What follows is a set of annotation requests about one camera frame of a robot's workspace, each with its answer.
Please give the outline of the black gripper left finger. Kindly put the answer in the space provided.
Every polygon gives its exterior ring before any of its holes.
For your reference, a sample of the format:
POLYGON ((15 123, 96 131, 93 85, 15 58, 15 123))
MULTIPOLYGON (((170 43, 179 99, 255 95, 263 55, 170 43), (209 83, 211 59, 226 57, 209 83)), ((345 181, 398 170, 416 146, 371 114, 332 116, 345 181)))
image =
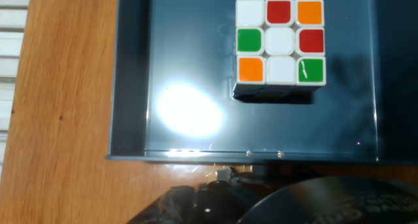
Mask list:
POLYGON ((245 186, 233 167, 216 172, 216 180, 199 187, 199 209, 204 213, 244 214, 261 196, 245 186))

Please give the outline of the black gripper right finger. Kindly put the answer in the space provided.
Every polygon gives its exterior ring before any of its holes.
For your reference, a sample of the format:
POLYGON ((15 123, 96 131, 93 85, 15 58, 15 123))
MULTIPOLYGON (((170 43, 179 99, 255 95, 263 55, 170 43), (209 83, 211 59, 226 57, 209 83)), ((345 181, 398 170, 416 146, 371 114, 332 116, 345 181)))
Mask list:
POLYGON ((290 174, 279 174, 276 183, 278 185, 289 185, 319 177, 322 177, 322 175, 314 169, 294 168, 290 174))

